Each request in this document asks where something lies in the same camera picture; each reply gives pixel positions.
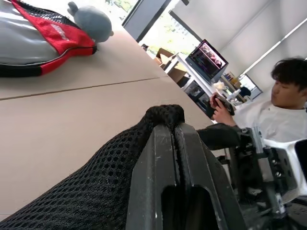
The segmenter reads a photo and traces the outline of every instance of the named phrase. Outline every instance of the table surface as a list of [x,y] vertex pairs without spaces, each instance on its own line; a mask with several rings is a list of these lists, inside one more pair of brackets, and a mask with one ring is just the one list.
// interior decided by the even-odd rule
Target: table surface
[[160,104],[196,129],[209,118],[121,27],[91,57],[37,78],[0,78],[0,220],[83,166]]

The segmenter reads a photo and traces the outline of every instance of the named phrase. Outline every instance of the stuffed toy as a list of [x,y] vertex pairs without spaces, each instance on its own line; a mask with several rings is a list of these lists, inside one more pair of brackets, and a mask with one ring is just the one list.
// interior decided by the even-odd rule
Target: stuffed toy
[[21,0],[0,0],[0,77],[53,71],[71,56],[88,56],[113,35],[110,19],[94,7],[69,3],[75,23]]
[[78,9],[73,1],[68,3],[67,9],[75,23],[85,31],[96,43],[105,42],[113,36],[112,24],[108,16],[94,6],[84,6]]

